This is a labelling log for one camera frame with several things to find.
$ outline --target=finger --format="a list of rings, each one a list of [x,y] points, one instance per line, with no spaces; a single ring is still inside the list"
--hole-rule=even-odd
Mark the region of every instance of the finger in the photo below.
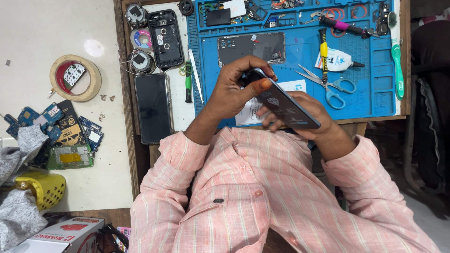
[[[262,71],[264,71],[264,73],[268,77],[274,80],[275,79],[278,80],[272,67],[267,63],[267,61],[253,55],[247,55],[242,58],[239,58],[233,61],[232,63],[227,64],[226,66],[236,71],[237,74],[237,76],[235,76],[236,80],[241,77],[243,71],[246,71],[251,68],[260,68]]]
[[[268,127],[271,122],[275,121],[277,119],[277,116],[273,113],[267,115],[264,120],[262,121],[263,127]]]
[[[313,116],[318,116],[323,108],[323,105],[317,99],[303,91],[289,91],[288,94]]]
[[[287,93],[289,95],[291,95],[291,97],[293,97],[293,98],[298,97],[298,98],[301,98],[301,99],[304,99],[304,100],[307,100],[307,101],[316,100],[315,98],[313,98],[310,95],[308,95],[308,93],[303,92],[303,91],[299,91],[299,90],[287,91]]]
[[[277,131],[280,127],[284,126],[284,122],[281,121],[281,119],[277,119],[271,126],[270,126],[270,131],[271,132],[275,132]]]
[[[262,116],[264,114],[266,114],[266,112],[270,111],[269,108],[267,108],[266,106],[261,106],[261,108],[259,108],[259,110],[256,112],[257,116]]]
[[[237,93],[237,96],[241,103],[246,103],[253,97],[268,90],[270,87],[272,87],[272,82],[267,78],[263,78],[247,85],[247,87]]]

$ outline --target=hand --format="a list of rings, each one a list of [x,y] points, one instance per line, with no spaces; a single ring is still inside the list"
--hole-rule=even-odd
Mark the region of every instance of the hand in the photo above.
[[[266,61],[250,55],[237,59],[221,69],[216,86],[202,112],[205,111],[209,117],[217,120],[234,117],[244,108],[246,102],[272,86],[269,79],[263,78],[241,90],[238,79],[243,71],[251,68],[260,68],[268,77],[274,81],[278,80]]]
[[[307,138],[308,140],[320,140],[326,138],[326,135],[335,130],[336,127],[339,127],[331,119],[330,115],[325,110],[325,107],[315,98],[309,96],[303,91],[288,91],[288,94],[291,95],[291,97],[293,97],[297,101],[297,103],[299,103],[304,109],[306,109],[306,111],[308,111],[321,124],[319,129],[294,129],[297,134]],[[269,109],[263,106],[256,114],[258,116],[262,116],[268,111]],[[270,130],[272,132],[285,125],[284,122],[277,118],[277,116],[273,113],[270,113],[264,118],[262,125],[268,127],[272,121],[275,121],[270,126]]]
[[[294,129],[294,131],[308,140],[313,140],[325,161],[341,158],[355,149],[355,142],[331,119],[325,107],[319,101],[303,91],[288,91],[288,93],[320,122],[319,129]],[[262,116],[268,111],[269,109],[263,106],[256,114]],[[268,127],[270,122],[274,120],[275,122],[270,126],[272,132],[284,125],[284,122],[273,113],[264,118],[262,125]]]

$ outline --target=grey cloth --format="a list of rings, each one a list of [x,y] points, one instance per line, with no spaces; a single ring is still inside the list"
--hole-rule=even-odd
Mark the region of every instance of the grey cloth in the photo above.
[[[47,139],[39,125],[19,128],[19,147],[0,149],[0,185],[14,185],[15,179],[28,170],[24,163],[37,155]],[[6,192],[0,196],[0,203],[0,251],[16,246],[47,225],[30,190]]]
[[[17,246],[47,225],[31,190],[14,189],[4,193],[0,199],[4,197],[0,205],[0,250]]]
[[[0,149],[0,185],[14,185],[16,177],[28,170],[24,163],[37,155],[48,138],[39,125],[19,128],[19,147]]]

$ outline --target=white table surface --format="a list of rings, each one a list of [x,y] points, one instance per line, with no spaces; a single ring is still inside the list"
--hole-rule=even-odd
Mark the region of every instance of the white table surface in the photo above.
[[[176,4],[158,5],[150,10],[170,7],[180,14]],[[179,18],[178,21],[185,49],[186,19],[182,22]],[[5,1],[0,10],[0,23],[2,115],[9,113],[17,118],[25,106],[40,113],[51,102],[63,101],[58,94],[47,99],[52,88],[50,67],[62,55],[75,54],[90,60],[102,76],[99,94],[107,95],[106,101],[97,95],[87,102],[72,102],[77,115],[103,127],[105,135],[95,154],[94,166],[51,171],[63,175],[67,181],[64,199],[52,211],[129,208],[133,199],[113,1]],[[85,49],[88,40],[99,42],[95,56]],[[7,59],[11,61],[10,66],[5,65]],[[194,118],[194,106],[184,103],[185,79],[178,69],[169,70],[167,74],[171,83],[175,130],[184,130]],[[109,97],[113,95],[116,98],[111,102]],[[100,114],[105,115],[102,122],[98,119]],[[15,140],[5,132],[8,126],[0,120],[0,137],[4,146],[15,146]]]

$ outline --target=shirt button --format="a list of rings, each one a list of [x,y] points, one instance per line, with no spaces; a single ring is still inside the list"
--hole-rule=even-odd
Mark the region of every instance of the shirt button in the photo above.
[[[296,240],[295,237],[293,237],[293,236],[290,236],[290,237],[289,237],[289,241],[290,241],[293,245],[298,245],[297,240]]]

